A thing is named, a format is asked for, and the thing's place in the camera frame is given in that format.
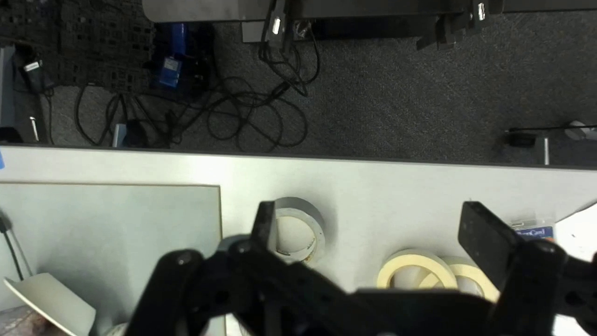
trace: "black cable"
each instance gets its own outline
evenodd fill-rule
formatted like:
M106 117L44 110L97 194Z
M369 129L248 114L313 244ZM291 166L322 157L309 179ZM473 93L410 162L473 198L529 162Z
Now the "black cable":
M126 104L130 106L130 117L125 116L126 121L128 121L128 119L139 119L138 114L136 114L136 108L134 108L134 104L132 104L132 97L130 97L130 95L126 95Z
M48 104L48 127L46 127L46 132L48 132L50 145L54 145L54 104L52 104L52 95L41 93L41 97L44 97L44 101Z
M24 276L22 276L22 270L20 270L20 265L18 265L18 259L16 259L16 254L14 254L14 248L13 248L13 242L11 242L11 239L7 237L7 233L5 233L5 231L1 231L1 233L3 233L3 239L5 239L5 244L7 244L9 252L11 252L11 257L13 257L13 263L14 263L16 274L18 274L18 280L22 282L22 280L24 280Z
M294 45L294 32L289 32L285 35L283 45L278 45L278 52L279 52L278 60L272 56L272 45L264 39L266 37L266 30L270 28L270 20L272 20L270 15L272 15L274 5L276 5L276 0L270 0L268 2L268 11L266 11L266 17L264 17L264 24L263 24L263 30L261 30L261 43L259 43L257 56L289 88L292 88L298 95L307 97L306 86L311 84L320 73L320 52L319 52L319 46L317 46L317 41L315 41L315 33L311 30L311 24L307 22L307 26L304 26L304 32L309 33L309 37L311 37L313 54L315 54L315 71L313 71L313 74L309 78L304 78L302 76L302 56L300 56L300 52L298 52L298 48Z
M315 56L315 69L309 76L304 76L304 63L302 54L294 41L289 41L287 50L279 50L279 56L274 56L274 48L264 41L264 30L261 32L261 45L259 45L259 60L264 61L279 78L281 82L276 84L272 89L261 93L251 88L251 84L240 76L222 76L220 67L214 60L214 76L216 82L210 89L203 91L199 99L188 102L175 102L181 112L173 117L166 114L167 127L162 129L156 125L156 119L149 116L143 102L134 97L136 104L147 117L149 125L156 130L162 142L171 144L173 138L181 138L197 119L205 117L207 132L216 140L235 140L236 147L242 149L242 134L250 129L253 134L264 138L268 142L266 151L274 147L294 147L304 142L307 136L307 119L304 112L292 104L291 101L283 99L287 89L294 89L300 95L307 95L306 86L315 82L320 73L320 52L311 32L311 26L306 26L306 33L309 35L309 43ZM285 125L281 117L281 110L278 106L287 106L285 112L296 114L304 127L300 129L298 136L292 140L285 138ZM276 127L259 127L255 123L255 116L270 114ZM227 129L216 129L216 119L229 119L233 125L227 123Z
M76 101L74 101L74 127L76 127L76 130L80 132L80 136L82 136L87 144L91 144L91 145L102 145L102 144L106 142L106 136L110 134L111 123L113 123L115 114L117 114L117 106L121 106L121 108L123 108L123 114L126 114L126 102L125 102L125 99L123 99L121 93L113 93L113 95L111 95L111 99L108 101L106 110L104 110L104 127L102 127L102 130L100 130L100 136L98 136L98 140L93 140L93 138L87 134L87 130L82 127L82 123L80 123L80 104L82 104L82 99L83 99L87 88L89 88L89 86L82 86L80 91L78 91L78 95L76 95Z
M126 99L126 95L119 95L119 104L123 106L123 121L126 121L128 119L128 99Z
M138 95L132 97L132 102L136 102L138 110L143 114L145 121L151 125L151 129L158 134L158 138L164 142L164 145L169 145L171 142L171 130L169 130L169 123L166 121L166 130L158 125L160 121L154 119L149 110L145 108L145 104L141 102L141 99Z

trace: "tape roll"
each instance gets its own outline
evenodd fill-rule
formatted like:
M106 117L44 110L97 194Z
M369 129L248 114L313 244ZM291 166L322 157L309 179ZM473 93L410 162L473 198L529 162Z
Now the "tape roll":
M449 265L451 272L457 278L466 278L466 280L473 282L479 287L481 297L485 297L485 300L490 300L490 302L498 300L500 291L496 289L496 285L485 276L485 272L477 265L473 265L468 259L457 259L457 257L445 257L445 263ZM417 285L419 287L436 287L438 284L440 284L440 278L427 272L421 276Z
M279 241L289 241L296 237L281 237L283 226L304 226L311 231L311 241L298 250L281 252ZM324 250L324 231L322 231L322 216L319 211L300 198L281 198L276 200L274 205L274 226L268 241L268 250L276 254L285 263L307 263L311 265L315 259L320 257Z
M449 265L423 250L401 250L389 257L376 274L376 287L391 287L393 276L406 267L419 267L421 270L427 270L442 287L458 287Z

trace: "electrical cord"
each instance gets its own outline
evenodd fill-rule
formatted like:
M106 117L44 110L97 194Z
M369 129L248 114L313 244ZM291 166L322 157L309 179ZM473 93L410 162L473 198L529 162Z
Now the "electrical cord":
M117 114L117 108L121 106L123 110L123 116L126 117L126 101L125 101L125 95L123 93L113 93L111 99L108 101L106 104L106 110L104 110L104 127L100 130L100 136L98 140L93 140L89 136L89 132L83 129L82 121L80 121L80 106L82 106L82 101L83 101L83 95L87 91L89 86L82 86L78 89L78 95L74 99L74 127L78 130L78 134L91 145L102 145L108 138L108 134L111 132L111 123L115 119L115 114Z
M54 145L54 104L52 104L52 95L50 93L41 93L41 97L46 101L46 106L48 106L48 127L46 127L46 132L48 132L48 142L50 145Z
M255 91L251 84L240 76L222 76L218 63L214 63L214 84L208 89L205 89L199 97L188 102L169 101L166 97L147 93L147 97L162 99L181 106L181 110L177 112L166 112L164 119L156 119L154 116L151 116L151 112L139 99L143 95L126 97L123 93L115 93L113 99L117 99L123 106L123 114L126 119L128 116L125 108L128 104L132 116L136 119L141 117L154 130L158 140L151 142L149 145L179 144L192 125L195 125L199 119L205 119L208 136L212 136L214 140L233 140L238 149L244 149L242 144L250 134L264 142L264 151L272 151L276 147L294 147L302 144L307 136L307 119L306 114L294 102L283 99L283 95L289 89L294 89L298 95L307 97L307 86L315 82L320 73L320 52L311 26L294 24L292 30L298 28L302 28L304 33L309 37L307 43L313 50L315 69L309 74L306 74L302 52L298 50L294 39L289 39L283 46L274 46L266 43L264 26L261 32L261 45L257 48L257 56L263 63L268 65L268 69L272 69L276 76L279 76L279 84L266 91ZM89 144L100 145L104 142L104 136L110 132L110 125L113 123L117 102L108 102L104 129L100 132L100 138L93 140L80 123L80 104L83 93L85 88L82 88L74 104L74 123L78 132ZM294 119L302 123L300 130L292 134L292 138L289 138L289 134L285 132L285 117L291 116L294 116Z
M22 270L20 270L20 265L18 265L18 259L16 259L14 246L13 246L13 242L11 242L11 239L7 237L7 233L5 233L5 231L3 231L3 239L5 239L5 244L7 244L9 252L11 252L11 257L13 257L13 263L14 263L16 274L18 274L18 280L22 282L22 280L24 280L24 276L22 276Z
M16 274L18 274L18 280L22 282L22 280L24 280L24 276L22 276L22 270L20 270L20 263L18 263L18 257L16 257L14 246L13 246L11 239L7 237L7 229L9 229L9 226L7 226L5 218L3 218L3 214L0 214L0 231L1 231L1 235L3 235L3 239L5 239L5 246L7 246L7 250L11 252L11 257L13 257L13 263L14 263Z

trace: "masking tape roll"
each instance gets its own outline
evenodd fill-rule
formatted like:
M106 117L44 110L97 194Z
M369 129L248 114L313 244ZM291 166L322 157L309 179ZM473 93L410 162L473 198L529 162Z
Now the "masking tape roll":
M401 250L389 257L376 274L376 287L391 287L393 276L406 267L427 270L442 287L458 287L449 265L423 250Z
M307 203L306 200L300 198L281 198L276 200L276 211L274 211L274 226L272 226L272 233L270 233L270 242L268 248L272 250L272 254L276 254L279 259L283 259L285 263L296 263L296 261L304 261L304 263L311 263L315 261L324 248L324 231L322 231L322 216L319 214L319 211ZM313 233L313 241L309 241L309 244L306 248L300 250L292 250L292 252L279 252L278 242L279 242L279 226L285 224L285 218L291 218L294 224L300 222L306 228L309 228L309 231Z
M472 261L466 261L466 259L457 259L457 257L445 257L445 261L457 278L466 278L466 280L473 282L486 300L490 300L490 302L498 300L500 291L496 289L496 285L485 276L485 272L477 265L473 265ZM440 278L427 272L421 276L417 287L436 287L438 284L440 284Z

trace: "black bracket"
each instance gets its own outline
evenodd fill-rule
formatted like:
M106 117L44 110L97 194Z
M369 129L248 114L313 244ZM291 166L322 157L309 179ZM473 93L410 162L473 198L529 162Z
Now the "black bracket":
M546 241L524 241L481 203L464 203L458 241L500 289L496 304L458 291L345 293L322 274L285 265L266 250L274 203L259 203L250 235L223 239L216 254L166 254L126 336L201 334L233 313L250 334L550 334L565 313L597 334L597 263Z

